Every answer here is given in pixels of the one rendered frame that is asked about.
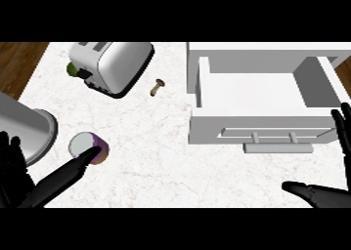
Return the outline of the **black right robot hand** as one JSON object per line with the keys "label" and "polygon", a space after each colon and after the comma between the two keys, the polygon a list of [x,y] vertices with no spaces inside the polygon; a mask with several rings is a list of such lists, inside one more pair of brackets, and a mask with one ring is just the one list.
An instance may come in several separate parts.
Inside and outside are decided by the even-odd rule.
{"label": "black right robot hand", "polygon": [[314,208],[351,208],[351,104],[342,103],[341,109],[330,111],[330,116],[344,153],[347,190],[298,182],[283,182],[281,189],[296,195]]}

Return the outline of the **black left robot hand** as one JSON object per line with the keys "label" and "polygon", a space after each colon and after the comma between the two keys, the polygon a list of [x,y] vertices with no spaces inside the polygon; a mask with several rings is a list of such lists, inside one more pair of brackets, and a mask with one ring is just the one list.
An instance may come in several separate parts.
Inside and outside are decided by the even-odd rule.
{"label": "black left robot hand", "polygon": [[21,139],[0,132],[0,208],[42,208],[83,177],[88,165],[101,152],[89,148],[37,183],[33,182]]}

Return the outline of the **purple can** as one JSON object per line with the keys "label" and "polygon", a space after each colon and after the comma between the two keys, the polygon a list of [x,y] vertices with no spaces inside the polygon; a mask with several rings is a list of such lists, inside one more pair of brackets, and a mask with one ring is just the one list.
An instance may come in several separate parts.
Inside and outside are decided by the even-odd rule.
{"label": "purple can", "polygon": [[92,159],[90,164],[99,164],[108,156],[108,143],[93,132],[79,133],[68,144],[68,151],[73,157],[77,157],[90,147],[99,146],[101,151],[96,157]]}

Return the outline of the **white open drawer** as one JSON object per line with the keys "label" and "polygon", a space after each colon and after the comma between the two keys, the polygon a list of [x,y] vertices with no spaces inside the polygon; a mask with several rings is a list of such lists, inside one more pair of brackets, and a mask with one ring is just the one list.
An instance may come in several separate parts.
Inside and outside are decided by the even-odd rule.
{"label": "white open drawer", "polygon": [[240,145],[247,153],[310,153],[336,140],[330,112],[350,100],[329,58],[290,73],[213,73],[199,59],[188,143]]}

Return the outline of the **grey cylindrical appliance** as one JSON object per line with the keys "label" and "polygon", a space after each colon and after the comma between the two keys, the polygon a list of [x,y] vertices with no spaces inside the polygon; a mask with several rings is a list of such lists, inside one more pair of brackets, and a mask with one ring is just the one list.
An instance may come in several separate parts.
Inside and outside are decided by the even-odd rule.
{"label": "grey cylindrical appliance", "polygon": [[0,92],[0,131],[21,138],[27,166],[51,150],[58,134],[58,122],[43,109],[31,109]]}

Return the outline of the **white cabinet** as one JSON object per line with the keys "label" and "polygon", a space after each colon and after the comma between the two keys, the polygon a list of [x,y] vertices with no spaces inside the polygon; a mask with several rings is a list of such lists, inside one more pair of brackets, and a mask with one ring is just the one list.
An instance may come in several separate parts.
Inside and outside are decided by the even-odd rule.
{"label": "white cabinet", "polygon": [[350,56],[351,42],[188,42],[187,93],[196,93],[202,57],[212,73],[290,73],[307,57],[338,67]]}

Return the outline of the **green round object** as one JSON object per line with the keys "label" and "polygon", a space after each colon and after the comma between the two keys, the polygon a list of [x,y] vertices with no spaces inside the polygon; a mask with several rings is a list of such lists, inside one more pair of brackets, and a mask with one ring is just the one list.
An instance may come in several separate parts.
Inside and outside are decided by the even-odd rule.
{"label": "green round object", "polygon": [[67,73],[68,73],[68,75],[73,76],[73,77],[77,77],[77,72],[79,71],[77,71],[73,63],[68,62],[68,64],[67,64]]}

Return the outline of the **silver toaster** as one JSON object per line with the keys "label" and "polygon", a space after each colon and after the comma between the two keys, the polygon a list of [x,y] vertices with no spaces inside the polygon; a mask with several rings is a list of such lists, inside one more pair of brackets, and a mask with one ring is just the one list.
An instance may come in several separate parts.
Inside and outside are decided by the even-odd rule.
{"label": "silver toaster", "polygon": [[129,93],[154,54],[150,42],[77,42],[70,50],[74,75],[114,99]]}

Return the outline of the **brown mushroom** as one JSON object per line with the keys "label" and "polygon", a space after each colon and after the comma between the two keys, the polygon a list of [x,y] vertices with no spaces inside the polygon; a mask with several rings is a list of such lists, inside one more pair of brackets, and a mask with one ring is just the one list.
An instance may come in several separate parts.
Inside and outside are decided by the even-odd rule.
{"label": "brown mushroom", "polygon": [[159,90],[160,87],[165,87],[165,82],[162,79],[156,79],[156,85],[153,86],[151,90],[150,90],[150,96],[154,97],[156,92]]}

